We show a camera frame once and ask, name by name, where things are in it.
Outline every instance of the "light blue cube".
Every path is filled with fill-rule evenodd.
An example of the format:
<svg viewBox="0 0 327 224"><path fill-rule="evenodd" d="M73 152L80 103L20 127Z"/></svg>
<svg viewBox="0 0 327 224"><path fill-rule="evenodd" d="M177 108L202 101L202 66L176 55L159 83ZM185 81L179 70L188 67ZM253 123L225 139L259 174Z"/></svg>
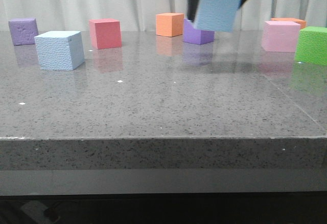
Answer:
<svg viewBox="0 0 327 224"><path fill-rule="evenodd" d="M49 31L34 39L41 70L72 71L85 60L80 31Z"/></svg>
<svg viewBox="0 0 327 224"><path fill-rule="evenodd" d="M194 28L205 31L232 31L240 3L241 0L200 0Z"/></svg>

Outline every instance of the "orange cube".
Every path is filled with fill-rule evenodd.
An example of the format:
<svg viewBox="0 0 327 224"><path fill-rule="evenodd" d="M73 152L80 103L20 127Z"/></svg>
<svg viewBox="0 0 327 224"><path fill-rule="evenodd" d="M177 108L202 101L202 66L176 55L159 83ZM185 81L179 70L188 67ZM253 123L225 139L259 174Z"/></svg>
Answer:
<svg viewBox="0 0 327 224"><path fill-rule="evenodd" d="M183 13L161 13L156 15L156 34L159 36L179 36L183 34Z"/></svg>
<svg viewBox="0 0 327 224"><path fill-rule="evenodd" d="M293 21L301 25L300 29L303 29L307 26L307 22L298 18L271 18L271 21Z"/></svg>

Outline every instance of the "granite table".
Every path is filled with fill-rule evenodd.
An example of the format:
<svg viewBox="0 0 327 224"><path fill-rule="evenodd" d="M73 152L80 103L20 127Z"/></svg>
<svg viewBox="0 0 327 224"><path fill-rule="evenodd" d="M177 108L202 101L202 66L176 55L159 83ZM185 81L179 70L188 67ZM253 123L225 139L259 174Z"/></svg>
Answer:
<svg viewBox="0 0 327 224"><path fill-rule="evenodd" d="M0 196L327 190L327 66L261 31L122 32L42 71L0 33Z"/></svg>

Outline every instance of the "curtain fold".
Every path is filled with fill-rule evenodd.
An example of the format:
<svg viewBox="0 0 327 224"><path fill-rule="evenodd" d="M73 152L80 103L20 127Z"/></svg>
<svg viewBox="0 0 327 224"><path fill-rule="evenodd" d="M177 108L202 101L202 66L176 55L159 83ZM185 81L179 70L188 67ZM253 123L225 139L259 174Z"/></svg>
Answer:
<svg viewBox="0 0 327 224"><path fill-rule="evenodd" d="M88 30L88 20L115 18L122 31L154 31L155 15L186 13L187 0L0 0L0 30L8 20L35 17L39 30ZM237 13L236 30L262 29L270 17L296 17L326 27L327 0L248 0Z"/></svg>

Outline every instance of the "floor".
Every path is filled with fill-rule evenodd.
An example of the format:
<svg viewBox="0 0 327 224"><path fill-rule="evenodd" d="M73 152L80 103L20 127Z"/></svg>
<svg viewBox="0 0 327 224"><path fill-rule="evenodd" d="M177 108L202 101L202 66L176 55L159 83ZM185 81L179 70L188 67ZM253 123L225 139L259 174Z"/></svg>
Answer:
<svg viewBox="0 0 327 224"><path fill-rule="evenodd" d="M4 199L1 224L34 222L20 208L37 201L53 207L57 224L230 223L320 224L327 222L327 193L164 194Z"/></svg>

